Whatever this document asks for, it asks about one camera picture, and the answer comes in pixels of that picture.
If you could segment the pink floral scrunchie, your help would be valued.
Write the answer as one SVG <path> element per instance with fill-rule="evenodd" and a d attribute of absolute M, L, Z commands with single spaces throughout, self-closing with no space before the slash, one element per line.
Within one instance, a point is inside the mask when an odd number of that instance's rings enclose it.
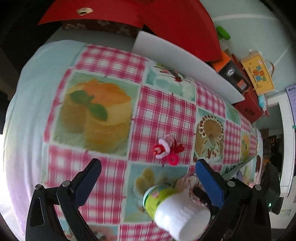
<path fill-rule="evenodd" d="M 184 177 L 178 179 L 175 183 L 174 189 L 177 192 L 185 191 L 197 205 L 204 205 L 207 203 L 207 194 L 199 178 L 195 174 L 191 176 L 185 175 Z"/>

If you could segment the red pink ribbon flower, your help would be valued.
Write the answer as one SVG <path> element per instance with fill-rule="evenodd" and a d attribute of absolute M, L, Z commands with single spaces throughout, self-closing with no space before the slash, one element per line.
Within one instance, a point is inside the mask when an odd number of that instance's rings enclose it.
<path fill-rule="evenodd" d="M 153 155 L 156 159 L 165 159 L 168 164 L 177 166 L 179 164 L 179 154 L 184 150 L 185 147 L 182 144 L 178 144 L 174 137 L 165 135 L 154 145 Z"/>

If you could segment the pink white knitted cloth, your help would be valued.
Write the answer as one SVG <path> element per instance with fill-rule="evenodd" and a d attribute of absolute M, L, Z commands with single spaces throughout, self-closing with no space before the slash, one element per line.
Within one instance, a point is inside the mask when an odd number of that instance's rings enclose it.
<path fill-rule="evenodd" d="M 247 185 L 250 187 L 250 188 L 253 188 L 255 183 L 253 181 L 248 181 L 247 182 Z"/>

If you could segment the green cloth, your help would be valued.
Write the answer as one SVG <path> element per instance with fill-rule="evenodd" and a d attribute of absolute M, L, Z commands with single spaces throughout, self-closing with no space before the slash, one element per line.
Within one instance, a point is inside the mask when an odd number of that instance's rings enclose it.
<path fill-rule="evenodd" d="M 243 182 L 247 183 L 251 177 L 252 177 L 252 174 L 251 174 L 250 167 L 246 165 L 243 173 Z"/>

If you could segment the teal shallow box tray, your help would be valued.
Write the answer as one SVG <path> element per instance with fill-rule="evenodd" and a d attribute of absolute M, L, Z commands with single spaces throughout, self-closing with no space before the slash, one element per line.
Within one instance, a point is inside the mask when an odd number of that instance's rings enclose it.
<path fill-rule="evenodd" d="M 227 165 L 223 166 L 223 168 L 221 169 L 221 176 L 224 179 L 231 179 L 232 177 L 234 177 L 236 175 L 236 173 L 242 169 L 245 165 L 247 165 L 250 161 L 252 161 L 254 158 L 253 157 L 249 157 L 247 158 L 245 161 L 240 162 L 234 166 L 228 167 Z"/>

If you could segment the white green-label bottle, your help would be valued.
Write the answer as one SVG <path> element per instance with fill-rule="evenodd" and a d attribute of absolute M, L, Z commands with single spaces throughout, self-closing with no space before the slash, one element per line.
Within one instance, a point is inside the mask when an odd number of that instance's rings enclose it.
<path fill-rule="evenodd" d="M 211 218 L 210 210 L 203 204 L 196 204 L 189 196 L 188 189 L 177 192 L 168 184 L 149 188 L 142 204 L 155 224 L 174 240 L 198 239 Z"/>

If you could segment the blue wet wipes pack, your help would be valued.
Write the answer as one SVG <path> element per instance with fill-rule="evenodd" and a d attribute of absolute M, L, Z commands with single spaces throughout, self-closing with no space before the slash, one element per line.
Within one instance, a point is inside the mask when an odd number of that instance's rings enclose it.
<path fill-rule="evenodd" d="M 262 109 L 262 112 L 266 112 L 267 110 L 267 103 L 266 103 L 266 97 L 264 94 L 261 94 L 258 96 L 258 105 Z"/>

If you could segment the white desk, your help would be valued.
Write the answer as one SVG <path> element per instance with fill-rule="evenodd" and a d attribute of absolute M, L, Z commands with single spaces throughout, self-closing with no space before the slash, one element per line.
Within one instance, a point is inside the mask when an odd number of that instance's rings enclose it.
<path fill-rule="evenodd" d="M 280 197 L 288 197 L 295 170 L 295 129 L 292 108 L 286 92 L 267 98 L 267 106 L 278 105 L 283 128 L 283 164 L 280 178 Z"/>

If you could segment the purple perforated file basket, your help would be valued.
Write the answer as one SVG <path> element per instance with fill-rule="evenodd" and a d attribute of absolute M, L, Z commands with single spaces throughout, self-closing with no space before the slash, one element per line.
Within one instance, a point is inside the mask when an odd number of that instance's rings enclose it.
<path fill-rule="evenodd" d="M 290 101 L 290 106 L 292 109 L 293 118 L 295 119 L 296 115 L 296 84 L 291 85 L 286 88 L 288 99 Z"/>

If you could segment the black carton box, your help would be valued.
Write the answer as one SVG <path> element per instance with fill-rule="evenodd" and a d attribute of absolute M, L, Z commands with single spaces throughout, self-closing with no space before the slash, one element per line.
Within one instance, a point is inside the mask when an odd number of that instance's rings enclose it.
<path fill-rule="evenodd" d="M 237 66 L 237 64 L 223 51 L 221 51 L 222 59 L 211 62 L 211 66 L 215 71 L 232 84 L 241 94 L 244 95 L 250 88 L 249 82 Z"/>

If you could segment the white foam board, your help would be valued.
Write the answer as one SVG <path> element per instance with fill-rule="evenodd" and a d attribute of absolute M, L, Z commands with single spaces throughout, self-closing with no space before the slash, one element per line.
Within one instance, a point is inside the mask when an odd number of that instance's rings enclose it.
<path fill-rule="evenodd" d="M 178 70 L 203 84 L 230 104 L 245 100 L 243 94 L 204 61 L 160 37 L 139 31 L 132 52 Z"/>

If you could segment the pink checkered picture tablecloth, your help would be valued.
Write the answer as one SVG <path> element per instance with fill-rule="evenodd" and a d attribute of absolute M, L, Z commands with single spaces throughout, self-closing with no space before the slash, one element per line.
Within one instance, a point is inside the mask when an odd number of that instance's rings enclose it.
<path fill-rule="evenodd" d="M 156 159 L 170 135 L 179 164 Z M 102 172 L 80 212 L 101 240 L 171 240 L 142 206 L 144 190 L 261 157 L 262 137 L 231 104 L 151 59 L 77 41 L 39 48 L 21 71 L 4 124 L 4 174 L 24 232 L 37 184 L 59 186 L 97 158 Z"/>

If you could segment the green dumbbell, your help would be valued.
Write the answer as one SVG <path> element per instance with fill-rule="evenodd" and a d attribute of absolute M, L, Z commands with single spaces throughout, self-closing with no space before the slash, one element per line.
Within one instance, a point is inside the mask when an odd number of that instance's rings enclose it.
<path fill-rule="evenodd" d="M 229 35 L 229 33 L 221 26 L 217 26 L 216 27 L 216 32 L 217 32 L 217 36 L 218 39 L 224 39 L 224 40 L 230 40 L 231 36 Z"/>

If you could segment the red gift bag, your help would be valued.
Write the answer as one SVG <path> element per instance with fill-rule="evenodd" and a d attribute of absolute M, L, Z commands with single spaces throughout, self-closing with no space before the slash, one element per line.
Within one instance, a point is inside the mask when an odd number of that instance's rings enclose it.
<path fill-rule="evenodd" d="M 197 0 L 59 0 L 52 3 L 39 23 L 86 19 L 146 26 L 156 36 L 205 62 L 222 58 L 212 19 Z"/>

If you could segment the yellow handled gift box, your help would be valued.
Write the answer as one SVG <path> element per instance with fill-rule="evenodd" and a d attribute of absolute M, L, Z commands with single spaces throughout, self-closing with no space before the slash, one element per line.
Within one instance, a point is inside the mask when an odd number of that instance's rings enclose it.
<path fill-rule="evenodd" d="M 275 90 L 273 83 L 275 66 L 271 61 L 265 60 L 261 52 L 251 50 L 249 55 L 241 60 L 241 64 L 257 95 Z"/>

